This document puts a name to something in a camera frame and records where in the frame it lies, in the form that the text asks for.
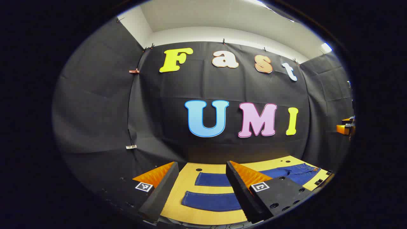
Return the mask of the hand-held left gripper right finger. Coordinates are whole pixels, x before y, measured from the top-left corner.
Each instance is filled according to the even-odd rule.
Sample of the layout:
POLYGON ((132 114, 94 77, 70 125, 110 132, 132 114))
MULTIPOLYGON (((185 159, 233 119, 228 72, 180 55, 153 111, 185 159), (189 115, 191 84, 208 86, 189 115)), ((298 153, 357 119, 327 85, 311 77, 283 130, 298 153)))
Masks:
POLYGON ((277 218, 313 194, 287 175, 269 177, 233 161, 226 163, 226 176, 251 223, 277 218))

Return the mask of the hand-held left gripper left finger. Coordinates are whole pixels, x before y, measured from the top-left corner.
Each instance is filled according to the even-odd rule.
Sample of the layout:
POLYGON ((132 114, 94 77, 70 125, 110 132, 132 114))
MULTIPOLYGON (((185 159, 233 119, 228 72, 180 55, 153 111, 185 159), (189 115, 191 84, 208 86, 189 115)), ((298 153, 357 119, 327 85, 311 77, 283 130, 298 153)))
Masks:
POLYGON ((177 162, 170 162, 137 177, 103 188, 103 199, 131 218, 155 223, 179 175, 177 162))

